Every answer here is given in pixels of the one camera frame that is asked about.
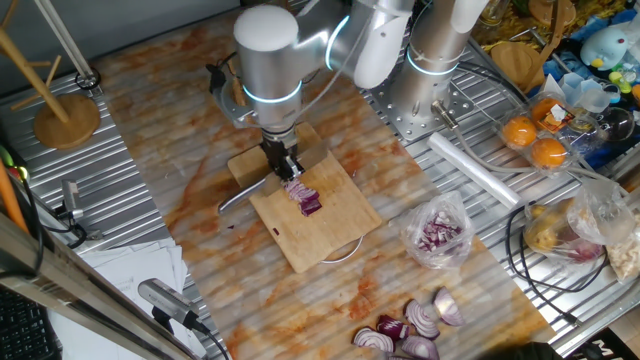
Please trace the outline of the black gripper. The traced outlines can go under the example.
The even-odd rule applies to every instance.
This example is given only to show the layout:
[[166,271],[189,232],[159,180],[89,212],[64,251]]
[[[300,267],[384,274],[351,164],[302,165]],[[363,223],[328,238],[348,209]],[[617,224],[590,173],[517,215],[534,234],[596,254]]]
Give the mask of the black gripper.
[[286,145],[283,141],[270,140],[263,138],[260,145],[266,155],[267,161],[271,169],[283,181],[290,181],[304,173],[304,168],[297,160],[298,146],[293,143],[291,146]]

